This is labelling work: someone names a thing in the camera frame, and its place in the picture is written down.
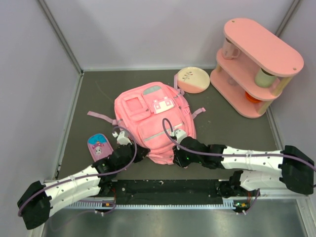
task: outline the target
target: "floor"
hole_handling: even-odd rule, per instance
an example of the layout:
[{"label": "floor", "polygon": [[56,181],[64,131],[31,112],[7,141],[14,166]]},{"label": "floor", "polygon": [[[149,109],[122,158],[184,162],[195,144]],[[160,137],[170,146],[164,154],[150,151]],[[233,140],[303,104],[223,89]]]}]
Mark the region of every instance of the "floor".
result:
[{"label": "floor", "polygon": [[[82,210],[63,209],[53,229]],[[86,213],[58,232],[45,225],[42,237],[307,237],[295,200],[259,200],[246,215],[231,210],[116,210]]]},{"label": "floor", "polygon": [[[93,163],[87,140],[96,133],[105,134],[113,147],[112,125],[90,117],[88,111],[114,116],[114,100],[122,92],[153,81],[173,85],[178,70],[114,71],[84,73],[74,118],[66,144],[59,179]],[[276,145],[268,118],[263,115],[249,119],[238,114],[212,86],[200,94],[185,94],[191,111],[205,107],[206,112],[195,119],[197,138],[205,144],[225,144],[241,149],[270,151]],[[227,179],[232,170],[209,170],[199,164],[187,169],[176,165],[159,165],[149,159],[133,164],[118,179]]]}]

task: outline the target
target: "pink backpack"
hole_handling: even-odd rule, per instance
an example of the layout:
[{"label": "pink backpack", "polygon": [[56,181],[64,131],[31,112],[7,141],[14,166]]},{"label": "pink backpack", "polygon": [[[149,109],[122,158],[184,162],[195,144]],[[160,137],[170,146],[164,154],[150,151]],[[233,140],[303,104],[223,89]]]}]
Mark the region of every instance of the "pink backpack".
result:
[{"label": "pink backpack", "polygon": [[191,114],[189,104],[183,97],[184,92],[177,89],[176,78],[174,86],[152,82],[123,92],[114,102],[116,120],[95,112],[88,115],[128,129],[138,145],[150,149],[148,157],[153,162],[173,164],[174,144],[164,133],[162,119],[169,119],[174,129],[182,129],[188,136],[196,138],[193,119],[205,112],[201,108]]}]

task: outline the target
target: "pink mug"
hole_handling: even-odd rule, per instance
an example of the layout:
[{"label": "pink mug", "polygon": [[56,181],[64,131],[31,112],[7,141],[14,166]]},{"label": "pink mug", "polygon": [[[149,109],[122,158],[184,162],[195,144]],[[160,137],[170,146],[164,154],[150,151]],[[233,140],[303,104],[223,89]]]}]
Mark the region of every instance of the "pink mug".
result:
[{"label": "pink mug", "polygon": [[223,58],[225,59],[233,59],[237,58],[240,55],[240,50],[232,42],[225,38],[222,48],[222,54]]}]

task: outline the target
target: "shelf tier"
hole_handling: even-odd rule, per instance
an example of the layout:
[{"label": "shelf tier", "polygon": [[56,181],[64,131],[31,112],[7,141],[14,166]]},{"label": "shelf tier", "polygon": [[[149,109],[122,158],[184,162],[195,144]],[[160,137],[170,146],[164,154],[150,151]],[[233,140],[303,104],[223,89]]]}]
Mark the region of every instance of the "shelf tier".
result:
[{"label": "shelf tier", "polygon": [[222,49],[219,49],[216,54],[216,61],[252,97],[262,101],[270,101],[280,96],[281,93],[277,96],[272,94],[280,82],[279,79],[276,79],[269,88],[256,85],[255,76],[260,67],[244,53],[241,52],[238,58],[227,60],[222,56]]},{"label": "shelf tier", "polygon": [[293,77],[303,68],[304,60],[299,52],[254,20],[232,19],[225,24],[224,34],[272,75]]},{"label": "shelf tier", "polygon": [[210,80],[212,85],[222,94],[222,96],[237,110],[241,115],[255,119],[260,116],[257,111],[263,102],[254,104],[246,99],[245,90],[238,84],[230,85],[228,79],[230,76],[223,70],[220,72],[213,70]]}]

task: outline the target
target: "pink pencil case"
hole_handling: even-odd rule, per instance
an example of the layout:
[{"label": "pink pencil case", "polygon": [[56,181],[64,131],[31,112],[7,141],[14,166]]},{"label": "pink pencil case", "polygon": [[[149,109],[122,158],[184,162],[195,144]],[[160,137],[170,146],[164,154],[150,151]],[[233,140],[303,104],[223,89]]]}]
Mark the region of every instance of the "pink pencil case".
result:
[{"label": "pink pencil case", "polygon": [[95,134],[88,139],[88,148],[95,162],[109,156],[113,152],[108,139],[101,133]]}]

